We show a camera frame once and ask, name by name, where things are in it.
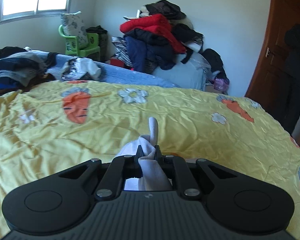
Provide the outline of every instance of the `door frame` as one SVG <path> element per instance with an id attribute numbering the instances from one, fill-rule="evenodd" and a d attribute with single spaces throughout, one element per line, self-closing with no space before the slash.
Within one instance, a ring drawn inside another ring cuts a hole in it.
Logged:
<path id="1" fill-rule="evenodd" d="M 275 0 L 271 0 L 265 39 L 263 41 L 263 45 L 262 45 L 262 48 L 261 48 L 261 52 L 260 52 L 260 55 L 259 55 L 257 66 L 256 66 L 255 71 L 253 73 L 253 76 L 252 76 L 252 79 L 250 81 L 248 90 L 245 94 L 245 97 L 247 97 L 247 98 L 249 98 L 251 96 L 251 91 L 252 91 L 252 89 L 253 89 L 256 81 L 257 81 L 257 78 L 259 76 L 259 72 L 261 71 L 262 61 L 264 60 L 264 58 L 266 56 L 267 49 L 268 49 L 268 46 L 269 46 L 269 37 L 270 37 L 270 31 L 271 31 L 271 24 L 274 21 L 274 9 L 275 9 L 274 3 L 275 3 Z"/>

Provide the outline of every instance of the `blue blanket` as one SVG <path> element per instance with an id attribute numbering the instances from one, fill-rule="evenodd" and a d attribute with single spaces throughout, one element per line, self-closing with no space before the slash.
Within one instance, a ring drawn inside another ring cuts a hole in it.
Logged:
<path id="1" fill-rule="evenodd" d="M 48 52 L 33 50 L 35 54 L 39 57 L 45 59 L 48 55 Z M 49 73 L 54 75 L 58 80 L 61 80 L 61 73 L 63 65 L 70 60 L 71 56 L 66 55 L 57 55 L 57 64 L 48 70 Z M 155 77 L 152 75 L 131 71 L 128 69 L 111 66 L 105 63 L 97 62 L 98 67 L 101 68 L 101 75 L 99 78 L 100 82 L 105 83 L 115 83 L 115 84 L 125 84 L 125 85 L 145 85 L 145 86 L 159 86 L 164 88 L 175 88 L 179 87 L 165 79 Z"/>

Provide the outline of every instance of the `window frame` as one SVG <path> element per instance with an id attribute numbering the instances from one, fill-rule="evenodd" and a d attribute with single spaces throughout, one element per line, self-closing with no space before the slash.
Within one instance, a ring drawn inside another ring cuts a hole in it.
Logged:
<path id="1" fill-rule="evenodd" d="M 24 20 L 24 19 L 38 18 L 38 17 L 59 16 L 60 13 L 69 13 L 70 2 L 71 0 L 67 0 L 66 8 L 64 10 L 56 9 L 56 10 L 38 11 L 38 5 L 39 5 L 39 0 L 38 0 L 36 11 L 28 11 L 28 12 L 3 15 L 3 0 L 1 0 L 0 1 L 0 24 Z"/>

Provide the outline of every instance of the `red jacket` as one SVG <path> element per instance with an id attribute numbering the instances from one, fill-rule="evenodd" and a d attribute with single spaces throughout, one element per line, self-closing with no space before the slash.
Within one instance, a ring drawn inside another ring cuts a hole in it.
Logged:
<path id="1" fill-rule="evenodd" d="M 162 14 L 130 20 L 120 26 L 120 31 L 127 33 L 135 28 L 165 37 L 176 53 L 186 52 L 186 48 L 172 35 L 171 25 Z"/>

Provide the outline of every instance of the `man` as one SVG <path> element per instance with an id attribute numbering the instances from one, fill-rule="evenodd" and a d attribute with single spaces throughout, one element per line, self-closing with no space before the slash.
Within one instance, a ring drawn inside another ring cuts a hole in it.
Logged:
<path id="1" fill-rule="evenodd" d="M 300 24 L 287 31 L 284 40 L 292 51 L 280 77 L 280 98 L 271 115 L 292 134 L 300 117 Z"/>

